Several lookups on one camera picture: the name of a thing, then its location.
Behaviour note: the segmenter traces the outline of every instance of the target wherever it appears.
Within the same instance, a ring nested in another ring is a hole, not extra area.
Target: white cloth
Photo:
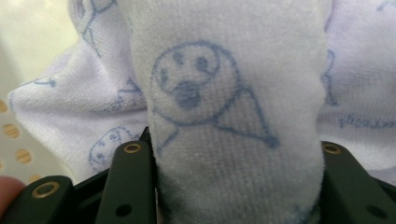
[[[321,139],[349,148],[370,174],[396,186],[395,24],[394,0],[333,1],[318,129]]]
[[[106,169],[118,145],[140,136],[147,106],[116,2],[76,1],[70,14],[77,44],[9,101],[26,129],[82,181]]]
[[[80,41],[10,102],[80,180],[105,169],[146,115],[169,223],[307,221],[319,139],[396,180],[394,1],[70,6]]]

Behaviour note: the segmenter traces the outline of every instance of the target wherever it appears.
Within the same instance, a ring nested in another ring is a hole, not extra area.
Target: blue ink print
[[[333,95],[333,78],[331,75],[332,68],[334,67],[334,60],[335,60],[334,52],[331,50],[328,50],[327,51],[327,69],[321,78],[321,80],[325,86],[326,93],[327,93],[325,102],[328,105],[338,105],[338,103],[335,100],[335,97]]]
[[[35,79],[30,82],[26,82],[26,83],[22,84],[21,87],[26,86],[31,83],[38,85],[38,86],[43,86],[43,87],[51,87],[51,88],[56,87],[56,81],[50,77],[43,77],[43,78]]]
[[[91,28],[91,25],[100,14],[105,13],[107,10],[109,10],[110,8],[115,6],[117,4],[117,1],[116,0],[106,0],[106,1],[91,0],[90,3],[92,6],[92,14],[91,14],[91,17],[90,17],[89,21],[87,22],[85,28],[82,31],[82,38],[94,47],[96,54],[100,58],[100,57],[102,57],[102,55],[99,52],[99,48],[97,47],[97,45],[95,43],[94,33]]]
[[[99,112],[107,113],[121,111],[123,109],[126,109],[125,107],[127,105],[133,109],[145,108],[147,106],[142,91],[133,82],[131,77],[129,77],[126,81],[125,89],[117,91],[117,97],[115,102],[110,104],[108,107],[101,109]]]
[[[114,128],[102,136],[90,149],[90,165],[95,172],[110,166],[115,149],[124,142],[137,140],[139,135],[131,135],[125,128]]]
[[[51,78],[48,78],[47,80],[39,79],[34,81],[33,83],[35,83],[36,85],[50,86],[52,88],[56,86],[56,82]]]
[[[213,99],[225,80],[230,89]],[[267,126],[257,96],[243,84],[233,55],[219,45],[201,40],[164,51],[152,69],[151,92],[155,92],[154,123],[161,120],[172,126],[162,130],[167,132],[164,139],[157,140],[160,156],[163,148],[177,138],[180,128],[203,124],[262,141],[269,148],[279,145]],[[253,111],[249,121],[235,120],[240,108]]]
[[[382,119],[362,119],[354,114],[348,114],[344,118],[338,120],[339,127],[344,129],[346,126],[355,129],[392,129],[396,127],[396,120]]]
[[[326,20],[326,23],[324,25],[324,32],[327,33],[330,27],[330,24],[332,23],[332,18],[334,17],[334,12],[336,8],[336,1],[332,0],[332,11],[329,15],[329,17]]]
[[[396,0],[385,0],[376,10],[384,11],[384,8],[386,7],[396,7]]]

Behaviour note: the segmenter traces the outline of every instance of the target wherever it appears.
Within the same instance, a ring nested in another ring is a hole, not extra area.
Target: orange dot
[[[0,100],[0,113],[7,112],[7,105],[4,101]]]
[[[15,153],[17,161],[23,164],[29,163],[32,160],[30,152],[26,149],[20,149]]]
[[[41,179],[41,176],[40,176],[40,175],[32,175],[32,176],[30,176],[30,178],[29,178],[29,183],[33,183],[33,182],[35,182],[35,181],[37,181],[37,180],[39,180],[39,179]]]
[[[6,124],[3,126],[3,132],[10,138],[17,138],[20,136],[20,130],[13,124]]]

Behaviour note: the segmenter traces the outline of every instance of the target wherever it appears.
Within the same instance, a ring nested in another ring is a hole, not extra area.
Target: drawn mouth
[[[173,94],[177,104],[185,110],[194,109],[201,103],[199,85],[191,81],[177,84]]]

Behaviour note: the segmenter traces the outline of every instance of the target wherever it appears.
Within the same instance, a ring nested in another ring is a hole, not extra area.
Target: finger
[[[24,187],[20,180],[9,176],[0,176],[0,219]]]

